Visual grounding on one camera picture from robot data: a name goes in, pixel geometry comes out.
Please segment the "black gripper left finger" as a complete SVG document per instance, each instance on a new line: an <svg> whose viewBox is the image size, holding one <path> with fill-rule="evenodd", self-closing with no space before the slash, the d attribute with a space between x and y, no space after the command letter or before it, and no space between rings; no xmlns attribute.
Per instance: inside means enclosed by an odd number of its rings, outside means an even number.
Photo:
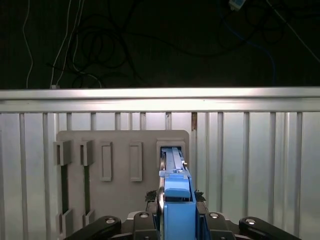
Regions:
<svg viewBox="0 0 320 240"><path fill-rule="evenodd" d="M132 212L122 222L118 217L106 215L66 237L67 240L158 240L158 193L146 193L145 211Z"/></svg>

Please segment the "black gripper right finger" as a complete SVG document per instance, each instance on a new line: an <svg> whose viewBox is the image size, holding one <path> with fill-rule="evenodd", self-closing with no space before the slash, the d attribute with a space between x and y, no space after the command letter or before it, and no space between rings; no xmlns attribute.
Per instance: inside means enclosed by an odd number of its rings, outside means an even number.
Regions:
<svg viewBox="0 0 320 240"><path fill-rule="evenodd" d="M196 199L196 238L198 240L299 240L260 218L247 216L238 223L227 219L221 212L210 212L203 192L194 192Z"/></svg>

